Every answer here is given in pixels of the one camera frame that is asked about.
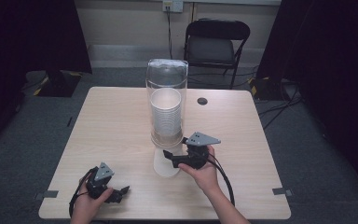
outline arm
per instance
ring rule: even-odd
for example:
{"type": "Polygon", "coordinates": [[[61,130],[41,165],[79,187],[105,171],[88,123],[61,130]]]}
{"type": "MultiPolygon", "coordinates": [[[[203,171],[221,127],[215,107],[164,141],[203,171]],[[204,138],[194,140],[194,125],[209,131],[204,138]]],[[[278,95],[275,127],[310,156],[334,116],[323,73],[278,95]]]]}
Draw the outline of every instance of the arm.
{"type": "Polygon", "coordinates": [[[72,214],[71,224],[89,224],[92,219],[97,215],[98,210],[100,209],[101,205],[109,198],[112,194],[113,189],[109,188],[101,194],[98,199],[92,199],[87,194],[86,183],[80,188],[79,195],[80,195],[75,202],[74,213],[72,214]]]}
{"type": "MultiPolygon", "coordinates": [[[[214,149],[208,146],[209,153],[214,155],[214,149]]],[[[195,170],[186,164],[179,164],[179,168],[191,175],[196,181],[197,185],[202,189],[204,194],[211,202],[214,211],[222,224],[232,223],[250,223],[229,201],[223,191],[220,189],[217,181],[216,168],[207,162],[199,170],[195,170]]]]}

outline hand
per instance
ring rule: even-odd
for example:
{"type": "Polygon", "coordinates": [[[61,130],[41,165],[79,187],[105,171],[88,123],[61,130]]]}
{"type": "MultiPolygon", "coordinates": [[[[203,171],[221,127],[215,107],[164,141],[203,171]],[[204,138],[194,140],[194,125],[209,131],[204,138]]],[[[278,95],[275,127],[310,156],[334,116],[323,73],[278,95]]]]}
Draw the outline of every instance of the hand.
{"type": "MultiPolygon", "coordinates": [[[[214,158],[211,156],[214,156],[214,148],[211,146],[207,147],[210,154],[208,159],[210,161],[214,161],[214,158]]],[[[217,182],[216,168],[209,162],[207,162],[199,170],[193,169],[191,166],[188,166],[184,163],[180,163],[178,166],[180,169],[182,169],[194,178],[199,188],[202,189],[205,194],[220,189],[219,184],[217,182]]]]}
{"type": "Polygon", "coordinates": [[[98,199],[92,199],[87,194],[86,181],[83,182],[79,195],[75,202],[74,213],[72,214],[71,224],[90,223],[97,215],[101,205],[113,193],[112,188],[106,189],[98,199]]]}

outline chair backrest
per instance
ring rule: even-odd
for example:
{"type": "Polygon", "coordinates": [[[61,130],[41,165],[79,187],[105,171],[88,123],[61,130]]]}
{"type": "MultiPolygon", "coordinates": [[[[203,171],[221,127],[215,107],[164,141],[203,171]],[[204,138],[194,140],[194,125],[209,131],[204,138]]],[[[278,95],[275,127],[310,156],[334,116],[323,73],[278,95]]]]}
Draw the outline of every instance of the chair backrest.
{"type": "Polygon", "coordinates": [[[250,33],[249,26],[242,21],[199,19],[187,26],[186,39],[196,35],[207,38],[246,40],[250,33]]]}

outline white wall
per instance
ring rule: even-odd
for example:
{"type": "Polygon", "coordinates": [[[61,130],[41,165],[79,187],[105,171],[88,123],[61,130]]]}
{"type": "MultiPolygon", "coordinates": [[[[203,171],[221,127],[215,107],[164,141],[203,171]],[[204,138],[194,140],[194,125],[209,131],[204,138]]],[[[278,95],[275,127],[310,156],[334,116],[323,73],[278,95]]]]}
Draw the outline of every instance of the white wall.
{"type": "MultiPolygon", "coordinates": [[[[78,0],[76,7],[88,45],[168,47],[168,20],[160,1],[78,0]]],[[[193,8],[192,3],[184,2],[183,13],[171,14],[173,54],[180,55],[183,51],[186,27],[191,21],[190,12],[194,11],[195,19],[220,18],[247,23],[251,35],[242,57],[258,61],[267,44],[278,7],[196,3],[193,8]]]]}

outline light wood tabletop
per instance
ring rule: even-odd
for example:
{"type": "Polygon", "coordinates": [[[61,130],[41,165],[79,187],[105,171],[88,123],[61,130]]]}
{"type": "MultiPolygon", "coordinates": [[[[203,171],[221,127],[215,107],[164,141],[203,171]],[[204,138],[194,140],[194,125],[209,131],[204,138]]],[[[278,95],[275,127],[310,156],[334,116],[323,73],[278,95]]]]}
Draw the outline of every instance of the light wood tabletop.
{"type": "MultiPolygon", "coordinates": [[[[121,203],[105,203],[97,219],[217,219],[193,178],[184,172],[162,177],[153,168],[150,112],[145,88],[94,87],[81,108],[48,190],[39,216],[68,219],[69,202],[78,180],[104,161],[115,171],[108,186],[130,186],[121,203]]],[[[234,191],[237,209],[248,219],[287,219],[291,216],[269,145],[248,91],[193,90],[186,92],[184,136],[201,132],[218,138],[215,156],[234,191]],[[208,100],[199,105],[200,98],[208,100]]],[[[227,196],[226,182],[218,174],[227,196]]]]}

